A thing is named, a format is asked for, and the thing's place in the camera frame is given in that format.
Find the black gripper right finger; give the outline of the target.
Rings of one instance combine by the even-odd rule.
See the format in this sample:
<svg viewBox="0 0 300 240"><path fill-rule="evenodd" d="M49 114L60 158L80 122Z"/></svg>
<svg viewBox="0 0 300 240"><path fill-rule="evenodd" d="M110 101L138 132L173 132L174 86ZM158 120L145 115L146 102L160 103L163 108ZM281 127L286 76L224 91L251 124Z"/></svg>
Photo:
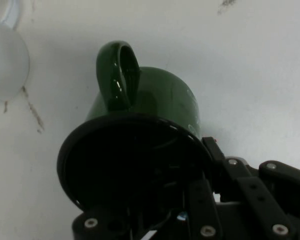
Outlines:
<svg viewBox="0 0 300 240"><path fill-rule="evenodd" d="M211 161L212 190L220 195L229 240L300 240L300 169L276 160L253 168L226 157L212 137L201 142Z"/></svg>

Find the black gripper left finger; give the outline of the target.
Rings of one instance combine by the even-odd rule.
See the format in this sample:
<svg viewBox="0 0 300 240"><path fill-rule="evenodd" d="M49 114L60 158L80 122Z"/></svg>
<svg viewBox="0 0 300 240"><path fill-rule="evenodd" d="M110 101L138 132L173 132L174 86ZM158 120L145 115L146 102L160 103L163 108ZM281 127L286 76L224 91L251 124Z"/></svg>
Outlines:
<svg viewBox="0 0 300 240"><path fill-rule="evenodd" d="M72 223L75 240L219 240L223 236L207 180L142 190L95 204Z"/></svg>

